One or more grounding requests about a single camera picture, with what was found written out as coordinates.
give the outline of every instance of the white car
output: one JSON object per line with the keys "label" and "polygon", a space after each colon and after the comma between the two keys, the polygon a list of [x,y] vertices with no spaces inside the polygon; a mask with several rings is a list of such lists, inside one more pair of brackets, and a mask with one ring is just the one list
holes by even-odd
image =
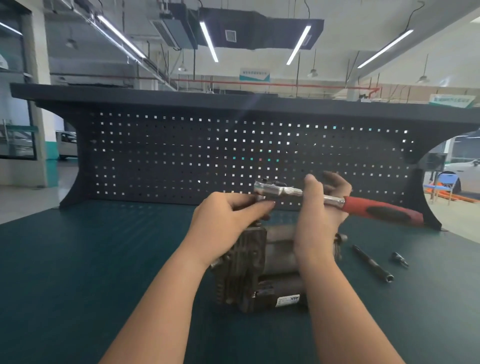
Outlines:
{"label": "white car", "polygon": [[465,191],[480,194],[480,159],[464,163],[451,163],[446,165],[444,170],[458,175],[454,193]]}
{"label": "white car", "polygon": [[57,131],[57,147],[60,159],[77,157],[77,133]]}

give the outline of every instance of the green table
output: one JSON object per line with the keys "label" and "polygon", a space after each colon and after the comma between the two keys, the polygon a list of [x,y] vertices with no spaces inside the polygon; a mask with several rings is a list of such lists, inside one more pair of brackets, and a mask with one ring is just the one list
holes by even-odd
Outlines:
{"label": "green table", "polygon": [[[192,206],[88,201],[0,225],[0,363],[96,363],[187,231]],[[276,212],[271,223],[297,214]],[[480,361],[480,245],[349,218],[341,229],[394,276],[343,249],[340,267],[407,363]],[[410,263],[388,262],[398,251]],[[308,313],[245,315],[195,298],[186,363],[317,363]]]}

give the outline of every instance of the red and black handle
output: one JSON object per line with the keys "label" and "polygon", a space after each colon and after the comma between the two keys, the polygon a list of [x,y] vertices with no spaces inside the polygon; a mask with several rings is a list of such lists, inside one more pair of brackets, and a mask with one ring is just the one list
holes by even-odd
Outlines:
{"label": "red and black handle", "polygon": [[366,198],[351,197],[345,198],[342,210],[351,215],[364,218],[373,218],[401,225],[424,226],[423,215],[414,210],[403,208],[385,202],[368,200]]}

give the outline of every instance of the blue chair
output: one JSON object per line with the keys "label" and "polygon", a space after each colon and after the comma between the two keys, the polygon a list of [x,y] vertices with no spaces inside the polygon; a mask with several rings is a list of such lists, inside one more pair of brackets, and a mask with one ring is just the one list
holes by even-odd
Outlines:
{"label": "blue chair", "polygon": [[455,187],[456,181],[458,181],[458,175],[450,173],[442,173],[438,176],[437,182],[440,182],[442,186],[437,186],[434,184],[424,184],[425,188],[432,188],[432,203],[438,198],[438,193],[440,191],[450,191],[450,196],[448,197],[448,204],[452,200],[453,188]]}

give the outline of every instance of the hand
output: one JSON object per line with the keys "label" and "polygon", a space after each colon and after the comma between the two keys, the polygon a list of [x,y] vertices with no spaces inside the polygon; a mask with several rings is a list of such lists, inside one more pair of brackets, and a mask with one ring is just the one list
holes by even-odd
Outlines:
{"label": "hand", "polygon": [[213,192],[193,212],[179,250],[199,260],[206,269],[232,247],[243,230],[268,215],[274,206],[274,201],[255,203],[252,194]]}
{"label": "hand", "polygon": [[330,196],[350,195],[352,186],[336,173],[324,172],[331,183],[322,185],[308,174],[305,177],[303,204],[295,233],[297,259],[307,256],[333,257],[333,241],[340,224],[348,217],[342,210],[324,205],[324,190]]}

